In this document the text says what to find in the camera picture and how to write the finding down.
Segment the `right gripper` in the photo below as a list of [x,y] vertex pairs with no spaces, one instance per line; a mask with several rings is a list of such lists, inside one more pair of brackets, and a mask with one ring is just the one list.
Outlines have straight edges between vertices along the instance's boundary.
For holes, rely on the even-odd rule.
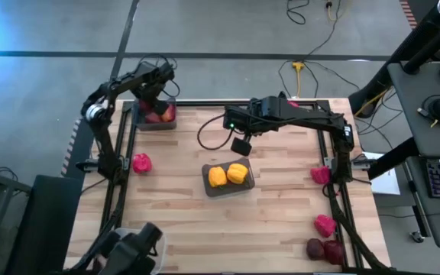
[[[272,125],[269,123],[251,124],[245,127],[244,140],[250,140],[252,137],[260,136],[265,132],[270,131]],[[251,152],[251,144],[248,141],[235,137],[231,143],[231,150],[236,154],[248,156]]]

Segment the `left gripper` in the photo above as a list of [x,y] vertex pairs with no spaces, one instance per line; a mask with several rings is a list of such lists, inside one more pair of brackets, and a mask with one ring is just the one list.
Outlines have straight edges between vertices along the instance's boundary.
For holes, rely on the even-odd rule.
[[[145,102],[153,102],[161,93],[168,78],[162,76],[142,76],[139,78],[141,84],[137,88],[137,97]],[[153,111],[157,115],[163,115],[169,104],[166,101],[157,99],[153,106]]]

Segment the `red yellow apple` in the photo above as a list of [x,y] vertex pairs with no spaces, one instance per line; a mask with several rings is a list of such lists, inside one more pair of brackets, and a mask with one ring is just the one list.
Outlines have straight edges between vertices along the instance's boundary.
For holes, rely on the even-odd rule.
[[172,122],[175,120],[176,116],[176,106],[171,104],[168,105],[166,111],[160,116],[162,122]]

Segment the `dark grey plastic bin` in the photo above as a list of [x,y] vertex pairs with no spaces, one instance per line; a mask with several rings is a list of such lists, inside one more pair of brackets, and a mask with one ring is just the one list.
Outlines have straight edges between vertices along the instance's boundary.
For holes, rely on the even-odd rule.
[[[231,180],[227,180],[227,183],[225,185],[219,186],[219,187],[213,187],[209,183],[209,171],[211,168],[214,167],[221,167],[225,172],[228,171],[228,168],[232,164],[241,164],[247,167],[247,175],[244,178],[243,183],[233,183]],[[231,195],[235,193],[241,193],[244,191],[248,191],[250,189],[253,189],[255,187],[255,180],[254,180],[254,174],[253,170],[251,168],[251,163],[249,159],[246,157],[242,157],[235,161],[230,161],[226,163],[220,163],[216,165],[210,165],[205,164],[202,166],[202,179],[203,179],[203,185],[205,188],[205,193],[208,197],[215,198],[220,196],[226,196]]]
[[[135,100],[133,103],[133,107],[132,107],[132,110],[133,110],[132,121],[138,130],[140,130],[140,131],[168,131],[168,130],[173,130],[176,128],[176,126],[177,126],[176,116],[175,116],[175,120],[172,122],[163,122],[160,124],[147,124],[144,119],[145,115],[139,112],[138,101],[139,101],[139,99]],[[166,102],[169,105],[173,104],[176,106],[175,99],[170,98],[170,99],[166,100]]]

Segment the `yellow bell pepper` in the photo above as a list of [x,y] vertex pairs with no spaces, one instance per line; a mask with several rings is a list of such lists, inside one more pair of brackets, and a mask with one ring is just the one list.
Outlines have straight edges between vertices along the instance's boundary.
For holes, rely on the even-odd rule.
[[227,179],[234,184],[242,184],[248,175],[248,168],[240,163],[232,163],[226,173]]
[[208,173],[209,185],[212,188],[224,186],[227,184],[227,176],[222,167],[212,167]]

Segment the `striped warning tape strip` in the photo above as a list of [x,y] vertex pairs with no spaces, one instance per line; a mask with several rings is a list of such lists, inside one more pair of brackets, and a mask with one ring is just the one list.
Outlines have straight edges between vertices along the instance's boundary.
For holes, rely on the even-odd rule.
[[406,16],[406,20],[409,23],[409,26],[412,29],[415,29],[418,25],[418,22],[410,8],[409,2],[407,0],[399,0],[400,6],[403,10],[404,15]]
[[69,141],[69,143],[67,145],[66,154],[65,154],[64,159],[63,159],[63,165],[62,165],[62,168],[61,168],[61,171],[60,171],[60,177],[66,177],[67,171],[69,169],[70,159],[71,159],[71,156],[72,156],[74,144],[76,142],[76,136],[78,134],[80,123],[81,123],[81,119],[77,119],[74,122],[74,126],[73,126],[73,129],[72,129],[71,135],[70,135],[70,141]]

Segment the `clear plastic bin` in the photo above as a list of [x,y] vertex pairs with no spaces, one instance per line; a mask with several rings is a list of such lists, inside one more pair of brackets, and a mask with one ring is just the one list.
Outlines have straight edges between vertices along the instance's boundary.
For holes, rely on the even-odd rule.
[[166,260],[167,237],[154,224],[147,223],[140,230],[115,229],[120,241],[115,245],[128,265],[127,275],[158,275]]

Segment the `white paper sheet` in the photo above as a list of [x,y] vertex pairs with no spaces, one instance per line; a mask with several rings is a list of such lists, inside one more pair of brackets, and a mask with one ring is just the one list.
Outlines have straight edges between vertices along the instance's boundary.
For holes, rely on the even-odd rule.
[[395,195],[400,194],[400,188],[396,177],[396,169],[388,170],[380,176],[370,180],[373,194]]

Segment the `black cabinet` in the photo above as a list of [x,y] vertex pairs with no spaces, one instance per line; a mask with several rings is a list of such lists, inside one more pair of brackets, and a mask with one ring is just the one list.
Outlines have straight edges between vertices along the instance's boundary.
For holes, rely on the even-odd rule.
[[38,175],[5,275],[48,275],[63,270],[83,182]]

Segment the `black tower fan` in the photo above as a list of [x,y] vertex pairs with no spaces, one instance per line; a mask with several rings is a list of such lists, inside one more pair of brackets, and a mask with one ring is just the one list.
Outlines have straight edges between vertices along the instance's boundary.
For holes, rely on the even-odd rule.
[[403,69],[403,66],[439,33],[440,0],[433,4],[427,15],[418,22],[416,28],[397,47],[368,84],[348,97],[352,114],[361,118],[371,116],[376,111],[377,102],[393,85],[390,67],[395,65]]

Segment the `grey desk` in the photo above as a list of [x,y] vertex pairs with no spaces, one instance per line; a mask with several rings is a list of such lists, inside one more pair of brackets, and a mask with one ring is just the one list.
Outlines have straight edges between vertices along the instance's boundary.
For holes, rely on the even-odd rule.
[[440,122],[433,121],[418,113],[424,99],[430,95],[440,95],[440,63],[421,66],[415,74],[405,73],[398,66],[390,67],[390,76],[403,107],[412,138],[415,139],[419,155],[408,157],[403,163],[411,187],[416,191],[422,213],[418,220],[430,227],[430,235],[440,247],[440,198],[429,196],[427,189],[426,161],[440,160]]

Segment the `black aluminium table frame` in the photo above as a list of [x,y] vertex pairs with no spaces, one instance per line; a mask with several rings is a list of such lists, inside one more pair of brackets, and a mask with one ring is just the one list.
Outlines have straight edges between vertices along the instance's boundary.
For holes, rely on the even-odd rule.
[[317,236],[314,220],[329,215],[322,187],[310,170],[332,154],[328,134],[287,126],[252,140],[249,156],[255,187],[220,198],[208,197],[201,169],[237,159],[226,142],[219,100],[181,100],[172,131],[120,128],[122,148],[147,154],[149,174],[129,176],[122,226],[152,222],[167,237],[164,273],[292,273],[333,271],[335,266],[306,255]]

